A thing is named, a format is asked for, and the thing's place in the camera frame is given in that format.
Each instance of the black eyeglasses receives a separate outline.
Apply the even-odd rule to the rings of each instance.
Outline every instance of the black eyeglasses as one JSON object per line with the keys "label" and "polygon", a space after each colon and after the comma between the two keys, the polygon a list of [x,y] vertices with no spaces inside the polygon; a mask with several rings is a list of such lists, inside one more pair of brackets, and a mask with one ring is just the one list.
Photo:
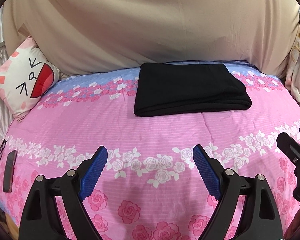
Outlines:
{"label": "black eyeglasses", "polygon": [[2,152],[3,152],[4,148],[6,147],[6,143],[7,143],[7,140],[4,139],[4,140],[2,141],[1,146],[0,146],[0,160],[1,160],[1,158],[2,158]]}

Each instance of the folded garment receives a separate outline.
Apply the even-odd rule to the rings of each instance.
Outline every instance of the folded garment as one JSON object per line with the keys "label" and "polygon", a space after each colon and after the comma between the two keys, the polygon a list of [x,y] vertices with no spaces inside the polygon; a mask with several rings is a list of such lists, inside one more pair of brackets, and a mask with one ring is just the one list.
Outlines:
{"label": "folded garment", "polygon": [[245,85],[224,64],[141,65],[134,114],[169,114],[246,110],[252,102]]}

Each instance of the pillow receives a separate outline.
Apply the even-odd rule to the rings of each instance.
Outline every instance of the pillow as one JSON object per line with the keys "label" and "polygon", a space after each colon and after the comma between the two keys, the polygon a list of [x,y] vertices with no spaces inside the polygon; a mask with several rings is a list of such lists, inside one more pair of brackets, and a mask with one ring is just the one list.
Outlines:
{"label": "pillow", "polygon": [[21,121],[61,76],[29,36],[0,67],[0,97]]}

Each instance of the metal bolt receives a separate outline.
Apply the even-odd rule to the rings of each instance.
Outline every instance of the metal bolt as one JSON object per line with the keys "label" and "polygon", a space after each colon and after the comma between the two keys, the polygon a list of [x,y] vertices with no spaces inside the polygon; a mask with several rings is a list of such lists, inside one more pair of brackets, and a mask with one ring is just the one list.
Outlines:
{"label": "metal bolt", "polygon": [[258,174],[257,178],[260,180],[265,180],[265,176],[263,176],[262,174]]}
{"label": "metal bolt", "polygon": [[75,170],[69,170],[69,171],[67,171],[67,176],[68,177],[72,177],[74,175],[75,175]]}
{"label": "metal bolt", "polygon": [[226,169],[226,174],[232,176],[234,174],[234,171],[231,169]]}
{"label": "metal bolt", "polygon": [[43,180],[43,176],[42,175],[39,175],[37,176],[37,178],[35,179],[37,182],[40,182]]}

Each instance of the cartoon face pillow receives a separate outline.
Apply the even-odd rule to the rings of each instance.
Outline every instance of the cartoon face pillow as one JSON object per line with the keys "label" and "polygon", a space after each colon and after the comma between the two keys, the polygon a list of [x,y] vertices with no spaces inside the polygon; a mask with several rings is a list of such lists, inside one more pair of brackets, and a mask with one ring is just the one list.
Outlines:
{"label": "cartoon face pillow", "polygon": [[0,67],[0,97],[21,121],[62,75],[29,36]]}

